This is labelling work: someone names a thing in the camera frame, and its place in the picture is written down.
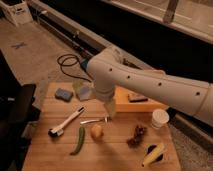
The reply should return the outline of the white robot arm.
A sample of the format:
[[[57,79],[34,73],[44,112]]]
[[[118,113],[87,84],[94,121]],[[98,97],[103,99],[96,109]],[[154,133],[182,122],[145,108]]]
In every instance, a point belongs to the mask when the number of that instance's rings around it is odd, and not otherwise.
[[[120,48],[109,46],[89,60],[97,99],[110,101],[118,85],[213,126],[213,83],[131,68],[122,57]]]

